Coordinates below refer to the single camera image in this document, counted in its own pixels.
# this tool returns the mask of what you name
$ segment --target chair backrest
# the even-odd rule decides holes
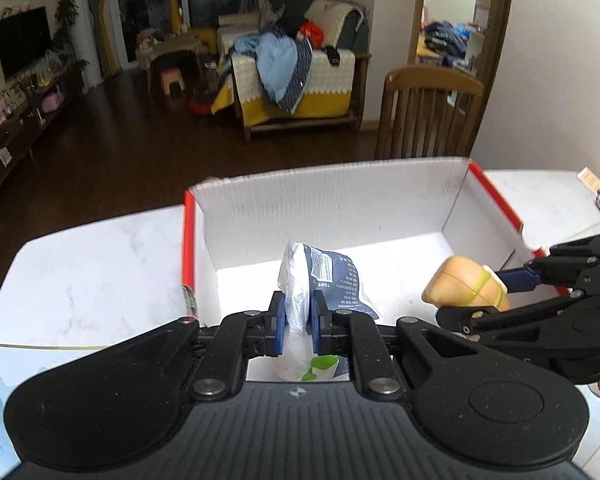
[[[450,68],[409,65],[389,72],[375,158],[468,156],[483,91],[480,81]]]

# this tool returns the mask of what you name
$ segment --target wooden door frame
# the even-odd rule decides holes
[[[418,36],[420,35],[420,22],[422,20],[422,7],[424,0],[416,0],[413,9],[413,25],[411,29],[411,43],[409,47],[409,55],[407,56],[408,63],[414,63],[416,60],[416,51],[418,48]],[[509,11],[511,0],[491,0],[489,12],[489,27],[484,35],[484,44],[482,46],[483,55],[480,56],[480,63],[477,67],[476,77],[484,84],[484,95],[478,118],[475,121],[475,130],[480,129],[482,117],[487,107],[487,102],[493,88],[493,81],[500,63],[500,54],[502,53],[502,45],[509,23]],[[487,59],[491,59],[491,63],[486,63]]]

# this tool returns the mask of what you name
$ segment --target television stand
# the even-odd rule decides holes
[[[64,102],[55,112],[44,114],[40,110],[42,99],[56,86],[59,86],[64,94]],[[62,113],[69,102],[82,93],[83,86],[82,71],[77,64],[73,64],[57,75],[45,89],[28,97],[18,107],[12,118],[0,124],[0,149],[7,148],[11,154],[11,161],[6,166],[0,161],[0,186],[23,158],[29,155],[33,159],[33,143],[38,140],[38,137],[58,114]],[[39,110],[43,121],[40,121]]]

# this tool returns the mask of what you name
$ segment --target barcode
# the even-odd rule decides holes
[[[328,254],[311,248],[311,275],[319,282],[333,283],[333,262]]]

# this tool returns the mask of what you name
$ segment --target baseboard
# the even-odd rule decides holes
[[[377,130],[380,125],[380,119],[371,119],[371,120],[363,120],[362,126],[360,126],[360,130],[368,131],[368,130]]]

